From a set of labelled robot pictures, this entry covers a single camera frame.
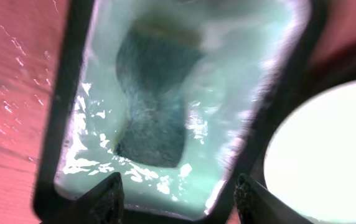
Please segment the black rectangular tray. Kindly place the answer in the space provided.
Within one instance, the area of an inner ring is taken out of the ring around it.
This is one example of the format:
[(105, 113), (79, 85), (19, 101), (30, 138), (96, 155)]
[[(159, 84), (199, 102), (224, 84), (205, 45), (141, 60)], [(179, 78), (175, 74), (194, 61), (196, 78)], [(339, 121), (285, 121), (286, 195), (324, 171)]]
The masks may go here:
[(71, 1), (33, 209), (42, 223), (225, 223), (326, 1)]

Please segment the green sponge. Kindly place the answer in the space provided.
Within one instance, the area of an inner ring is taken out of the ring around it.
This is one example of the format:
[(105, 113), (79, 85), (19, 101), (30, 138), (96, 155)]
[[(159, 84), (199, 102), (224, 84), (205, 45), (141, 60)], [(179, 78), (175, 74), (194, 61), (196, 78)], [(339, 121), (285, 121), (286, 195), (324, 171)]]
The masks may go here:
[(116, 58), (128, 120), (115, 152), (155, 167), (177, 167), (185, 145), (183, 85), (203, 54), (179, 39), (132, 28)]

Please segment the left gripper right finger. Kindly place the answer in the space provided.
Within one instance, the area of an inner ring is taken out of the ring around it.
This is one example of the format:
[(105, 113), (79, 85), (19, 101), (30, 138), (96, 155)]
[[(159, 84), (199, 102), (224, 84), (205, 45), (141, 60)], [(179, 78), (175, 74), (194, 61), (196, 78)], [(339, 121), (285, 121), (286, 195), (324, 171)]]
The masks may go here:
[(312, 224), (246, 174), (237, 178), (234, 199), (241, 224)]

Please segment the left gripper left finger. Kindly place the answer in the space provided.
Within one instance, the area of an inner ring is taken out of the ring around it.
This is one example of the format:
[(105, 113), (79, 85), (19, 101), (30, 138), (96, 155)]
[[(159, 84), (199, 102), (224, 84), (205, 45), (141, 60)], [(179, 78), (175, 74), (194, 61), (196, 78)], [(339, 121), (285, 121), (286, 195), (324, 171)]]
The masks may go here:
[(122, 224), (123, 212), (123, 182), (121, 174), (114, 172), (41, 224)]

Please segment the mint plate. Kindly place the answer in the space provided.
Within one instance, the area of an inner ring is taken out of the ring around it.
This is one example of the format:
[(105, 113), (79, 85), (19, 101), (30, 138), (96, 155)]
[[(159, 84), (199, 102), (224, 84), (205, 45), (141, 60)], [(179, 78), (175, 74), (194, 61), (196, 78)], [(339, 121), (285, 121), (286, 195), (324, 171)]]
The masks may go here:
[(314, 223), (356, 223), (356, 81), (296, 108), (266, 151), (268, 190)]

